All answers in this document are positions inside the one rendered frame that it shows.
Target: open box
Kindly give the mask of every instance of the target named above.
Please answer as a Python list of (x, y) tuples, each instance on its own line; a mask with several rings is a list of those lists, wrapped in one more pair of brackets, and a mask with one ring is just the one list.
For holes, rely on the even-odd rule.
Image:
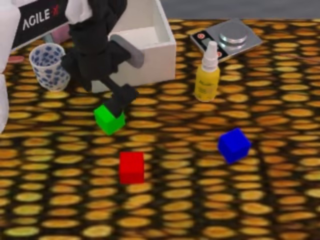
[[(144, 64), (136, 69), (127, 62), (110, 77), (120, 86), (139, 86), (175, 78), (176, 40), (160, 0), (128, 0), (128, 5), (110, 33), (118, 34), (144, 53)], [(92, 92), (108, 91), (100, 81), (92, 82)]]

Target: blue cube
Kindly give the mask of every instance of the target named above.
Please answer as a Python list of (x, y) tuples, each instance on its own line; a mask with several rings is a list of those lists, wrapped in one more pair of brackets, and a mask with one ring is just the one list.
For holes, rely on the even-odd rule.
[(218, 149), (228, 164), (246, 157), (250, 147), (251, 142), (239, 128), (223, 134), (218, 140)]

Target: table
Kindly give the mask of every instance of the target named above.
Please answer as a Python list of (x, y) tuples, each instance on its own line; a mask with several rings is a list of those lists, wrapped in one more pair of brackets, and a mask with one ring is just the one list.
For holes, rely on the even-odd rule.
[[(221, 64), (219, 95), (200, 103), (192, 93), (201, 54), (188, 35), (219, 22), (170, 21), (176, 80), (139, 87), (112, 136), (93, 118), (108, 93), (74, 84), (46, 92), (27, 60), (9, 65), (0, 237), (319, 239), (320, 20), (245, 20), (264, 44)], [(227, 165), (217, 139), (235, 127), (252, 148)], [(118, 184), (120, 151), (145, 153), (144, 184)]]

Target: red logo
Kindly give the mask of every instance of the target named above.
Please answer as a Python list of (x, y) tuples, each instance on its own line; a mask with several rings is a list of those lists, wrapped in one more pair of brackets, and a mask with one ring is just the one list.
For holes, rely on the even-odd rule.
[(199, 33), (198, 35), (197, 35), (197, 38), (198, 39), (204, 39), (206, 36), (203, 34), (203, 33)]
[(59, 5), (56, 5), (52, 8), (52, 15), (53, 16), (59, 15)]

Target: patterned cup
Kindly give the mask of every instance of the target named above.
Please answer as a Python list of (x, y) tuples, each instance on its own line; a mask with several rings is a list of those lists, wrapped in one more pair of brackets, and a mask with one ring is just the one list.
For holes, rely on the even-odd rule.
[(51, 92), (63, 91), (70, 81), (70, 75), (61, 66), (61, 57), (65, 54), (62, 46), (45, 43), (34, 48), (29, 55), (36, 79)]

